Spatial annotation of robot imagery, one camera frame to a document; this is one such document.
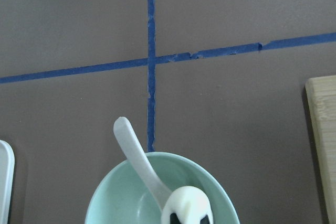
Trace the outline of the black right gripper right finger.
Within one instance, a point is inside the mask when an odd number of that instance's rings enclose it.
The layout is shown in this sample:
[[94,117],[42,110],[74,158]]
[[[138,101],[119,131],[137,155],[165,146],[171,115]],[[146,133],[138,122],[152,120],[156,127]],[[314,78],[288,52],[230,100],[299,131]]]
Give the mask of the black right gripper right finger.
[[206,215],[200,220],[200,224],[210,224],[208,215]]

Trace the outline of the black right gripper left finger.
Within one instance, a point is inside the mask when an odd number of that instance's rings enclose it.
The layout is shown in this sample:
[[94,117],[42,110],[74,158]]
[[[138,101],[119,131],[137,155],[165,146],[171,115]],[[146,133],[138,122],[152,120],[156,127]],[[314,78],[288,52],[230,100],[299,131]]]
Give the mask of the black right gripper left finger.
[[170,224],[181,224],[176,213],[170,214]]

